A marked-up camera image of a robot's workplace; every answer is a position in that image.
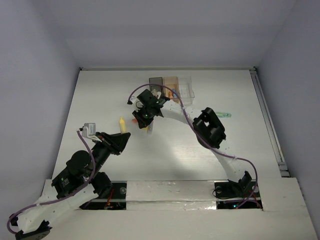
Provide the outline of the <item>orange highlighter pen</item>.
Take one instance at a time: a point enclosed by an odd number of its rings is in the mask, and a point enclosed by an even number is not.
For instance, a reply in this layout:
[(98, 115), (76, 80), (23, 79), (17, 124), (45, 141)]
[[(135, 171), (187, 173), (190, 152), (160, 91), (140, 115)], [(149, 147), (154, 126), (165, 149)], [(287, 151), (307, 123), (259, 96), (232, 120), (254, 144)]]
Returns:
[(153, 122), (147, 127), (147, 134), (151, 135), (153, 133)]

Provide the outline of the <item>blue utility knife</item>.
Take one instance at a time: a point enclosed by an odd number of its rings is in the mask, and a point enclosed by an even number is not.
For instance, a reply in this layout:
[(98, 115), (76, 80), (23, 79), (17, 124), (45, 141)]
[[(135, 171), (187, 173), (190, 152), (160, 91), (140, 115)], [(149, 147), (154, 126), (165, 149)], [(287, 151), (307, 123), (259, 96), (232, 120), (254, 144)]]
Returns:
[(175, 89), (172, 89), (173, 98), (177, 98), (177, 93)]

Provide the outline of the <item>green utility knife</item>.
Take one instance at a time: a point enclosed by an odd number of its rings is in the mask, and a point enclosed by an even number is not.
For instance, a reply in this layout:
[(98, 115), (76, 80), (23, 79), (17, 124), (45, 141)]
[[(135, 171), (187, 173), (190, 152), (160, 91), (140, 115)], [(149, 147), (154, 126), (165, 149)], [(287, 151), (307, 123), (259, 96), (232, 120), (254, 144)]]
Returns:
[(219, 118), (230, 118), (232, 116), (230, 113), (227, 112), (216, 112), (216, 115)]

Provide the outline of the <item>orange utility knife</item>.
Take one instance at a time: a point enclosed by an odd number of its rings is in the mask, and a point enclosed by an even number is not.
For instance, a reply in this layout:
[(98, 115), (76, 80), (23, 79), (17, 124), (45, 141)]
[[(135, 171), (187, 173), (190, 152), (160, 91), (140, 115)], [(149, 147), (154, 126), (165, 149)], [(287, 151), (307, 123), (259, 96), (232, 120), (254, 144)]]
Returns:
[(173, 98), (174, 98), (174, 97), (173, 97), (173, 93), (172, 93), (171, 91), (168, 92), (168, 97), (169, 97), (170, 99), (173, 99)]

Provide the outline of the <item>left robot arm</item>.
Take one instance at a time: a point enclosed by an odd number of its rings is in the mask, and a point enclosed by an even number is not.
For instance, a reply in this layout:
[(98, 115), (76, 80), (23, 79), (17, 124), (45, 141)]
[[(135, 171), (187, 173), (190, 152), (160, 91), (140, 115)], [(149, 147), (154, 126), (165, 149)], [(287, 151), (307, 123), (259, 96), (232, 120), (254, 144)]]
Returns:
[(118, 156), (124, 151), (131, 134), (89, 133), (85, 126), (76, 132), (83, 143), (91, 140), (94, 146), (85, 144), (85, 150), (76, 151), (66, 167), (52, 179), (51, 190), (44, 192), (31, 206), (10, 216), (7, 225), (18, 227), (14, 234), (17, 240), (41, 240), (59, 219), (66, 218), (92, 199), (106, 199), (111, 195), (113, 183), (100, 170), (109, 156)]

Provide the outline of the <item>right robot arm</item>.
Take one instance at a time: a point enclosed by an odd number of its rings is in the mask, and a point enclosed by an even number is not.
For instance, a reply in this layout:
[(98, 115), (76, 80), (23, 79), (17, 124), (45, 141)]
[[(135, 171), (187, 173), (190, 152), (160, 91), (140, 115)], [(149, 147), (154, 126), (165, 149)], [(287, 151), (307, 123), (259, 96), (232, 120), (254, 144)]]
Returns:
[(230, 190), (235, 196), (242, 196), (249, 189), (252, 177), (240, 165), (240, 161), (231, 154), (227, 144), (225, 127), (213, 109), (204, 110), (186, 107), (182, 102), (176, 103), (168, 97), (156, 97), (148, 89), (137, 97), (131, 96), (129, 104), (136, 104), (132, 115), (140, 129), (148, 127), (155, 117), (177, 120), (189, 125), (198, 142), (213, 152), (222, 165)]

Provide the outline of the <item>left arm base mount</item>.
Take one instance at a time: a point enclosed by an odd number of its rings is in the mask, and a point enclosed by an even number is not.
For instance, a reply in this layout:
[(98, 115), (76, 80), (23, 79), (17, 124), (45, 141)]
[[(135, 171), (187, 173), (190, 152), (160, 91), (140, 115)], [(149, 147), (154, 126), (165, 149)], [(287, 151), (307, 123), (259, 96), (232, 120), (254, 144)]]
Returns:
[(81, 210), (126, 210), (126, 196), (127, 182), (116, 181), (112, 184), (112, 190), (107, 198), (92, 199), (79, 208)]

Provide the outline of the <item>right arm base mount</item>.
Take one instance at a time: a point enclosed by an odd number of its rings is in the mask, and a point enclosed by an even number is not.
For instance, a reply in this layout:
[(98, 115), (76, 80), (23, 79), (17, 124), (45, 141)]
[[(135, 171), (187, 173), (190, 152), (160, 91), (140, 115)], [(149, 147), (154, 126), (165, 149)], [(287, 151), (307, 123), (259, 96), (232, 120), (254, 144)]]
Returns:
[(217, 199), (218, 209), (262, 209), (259, 186), (248, 171), (238, 182), (215, 182), (212, 195)]

